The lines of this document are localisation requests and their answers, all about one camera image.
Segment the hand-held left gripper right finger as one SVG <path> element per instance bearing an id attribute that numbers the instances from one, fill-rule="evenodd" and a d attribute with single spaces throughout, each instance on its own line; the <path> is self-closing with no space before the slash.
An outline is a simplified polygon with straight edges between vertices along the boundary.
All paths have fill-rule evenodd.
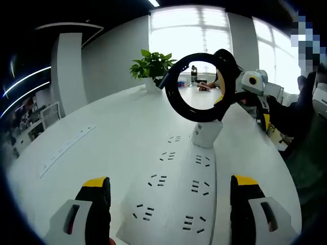
<path id="1" fill-rule="evenodd" d="M 231 176 L 230 205 L 231 244 L 292 244 L 298 236 L 291 215 L 250 177 Z"/>

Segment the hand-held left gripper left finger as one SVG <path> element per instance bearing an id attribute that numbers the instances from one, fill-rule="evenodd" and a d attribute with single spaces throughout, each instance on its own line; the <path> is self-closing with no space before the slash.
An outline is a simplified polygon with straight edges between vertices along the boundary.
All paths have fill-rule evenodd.
<path id="1" fill-rule="evenodd" d="M 51 217 L 45 244 L 110 244 L 110 178 L 85 182 Z"/>

